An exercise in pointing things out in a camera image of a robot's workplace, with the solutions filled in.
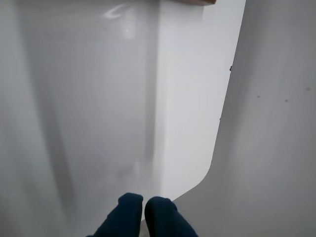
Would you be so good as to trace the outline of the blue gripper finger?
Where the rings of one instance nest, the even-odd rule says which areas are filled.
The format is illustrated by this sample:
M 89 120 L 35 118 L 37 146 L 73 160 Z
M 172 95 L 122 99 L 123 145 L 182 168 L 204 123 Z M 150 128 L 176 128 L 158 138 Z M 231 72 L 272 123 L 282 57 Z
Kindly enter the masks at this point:
M 140 234 L 143 197 L 126 193 L 93 234 L 94 237 L 137 237 Z
M 197 234 L 176 205 L 168 198 L 153 197 L 145 206 L 145 220 L 151 237 L 196 237 Z

